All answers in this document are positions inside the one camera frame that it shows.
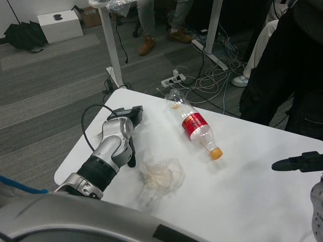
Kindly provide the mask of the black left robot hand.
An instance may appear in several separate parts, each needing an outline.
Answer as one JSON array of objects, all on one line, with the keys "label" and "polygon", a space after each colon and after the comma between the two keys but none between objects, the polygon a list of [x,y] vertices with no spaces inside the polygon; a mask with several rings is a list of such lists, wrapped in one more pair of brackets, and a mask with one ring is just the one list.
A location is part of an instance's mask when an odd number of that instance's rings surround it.
[{"label": "black left robot hand", "polygon": [[136,128],[143,119],[143,106],[134,106],[131,109],[125,109],[124,107],[114,110],[117,116],[124,116],[131,120],[133,127]]}]

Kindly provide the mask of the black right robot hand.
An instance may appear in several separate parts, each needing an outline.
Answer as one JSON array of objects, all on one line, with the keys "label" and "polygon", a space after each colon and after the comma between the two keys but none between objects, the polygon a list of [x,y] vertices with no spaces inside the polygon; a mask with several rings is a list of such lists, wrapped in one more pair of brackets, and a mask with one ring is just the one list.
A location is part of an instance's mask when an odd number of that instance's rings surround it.
[{"label": "black right robot hand", "polygon": [[289,157],[272,164],[274,171],[294,171],[314,172],[322,171],[322,154],[317,151],[305,152],[301,156]]}]

